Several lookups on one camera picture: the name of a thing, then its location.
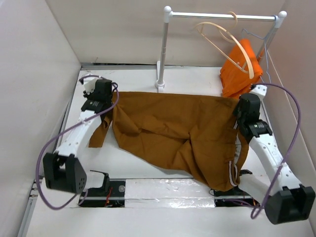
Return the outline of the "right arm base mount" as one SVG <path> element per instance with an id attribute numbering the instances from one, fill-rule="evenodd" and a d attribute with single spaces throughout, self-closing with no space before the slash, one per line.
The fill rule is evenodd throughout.
<path id="1" fill-rule="evenodd" d="M 229 191 L 209 190 L 209 194 L 214 197 L 216 207 L 250 206 L 258 204 L 248 193 L 242 191 L 239 187 L 233 187 Z"/>

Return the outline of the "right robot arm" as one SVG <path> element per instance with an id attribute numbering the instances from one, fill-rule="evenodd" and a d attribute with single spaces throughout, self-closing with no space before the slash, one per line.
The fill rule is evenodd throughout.
<path id="1" fill-rule="evenodd" d="M 251 213 L 253 219 L 264 211 L 274 225 L 307 220 L 315 191 L 305 187 L 284 161 L 272 129 L 259 118 L 260 107 L 259 96 L 246 93 L 240 96 L 234 115 L 241 136 L 259 158 L 270 184 L 264 184 L 252 174 L 243 174 L 230 180 L 228 188 L 235 195 L 245 191 L 259 203 Z"/>

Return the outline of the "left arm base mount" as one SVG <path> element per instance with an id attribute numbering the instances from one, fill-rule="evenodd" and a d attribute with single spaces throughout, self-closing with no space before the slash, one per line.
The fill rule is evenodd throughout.
<path id="1" fill-rule="evenodd" d="M 80 194 L 80 207 L 125 207 L 125 179 L 111 179 L 108 173 L 91 170 L 88 183 Z"/>

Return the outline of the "brown trousers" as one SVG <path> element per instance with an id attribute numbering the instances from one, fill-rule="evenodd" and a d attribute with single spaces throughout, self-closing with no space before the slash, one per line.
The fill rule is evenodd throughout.
<path id="1" fill-rule="evenodd" d="M 111 128 L 118 146 L 163 169 L 185 171 L 217 191 L 240 184 L 249 146 L 234 128 L 234 98 L 206 95 L 121 92 L 91 136 L 103 146 Z"/>

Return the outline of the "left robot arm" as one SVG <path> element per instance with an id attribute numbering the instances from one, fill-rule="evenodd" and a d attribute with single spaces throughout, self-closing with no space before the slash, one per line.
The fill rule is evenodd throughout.
<path id="1" fill-rule="evenodd" d="M 46 186 L 49 189 L 81 194 L 87 184 L 87 169 L 79 159 L 95 130 L 115 103 L 113 93 L 118 85 L 106 78 L 93 75 L 79 80 L 84 86 L 86 101 L 80 109 L 76 127 L 68 131 L 68 137 L 53 153 L 43 156 Z"/>

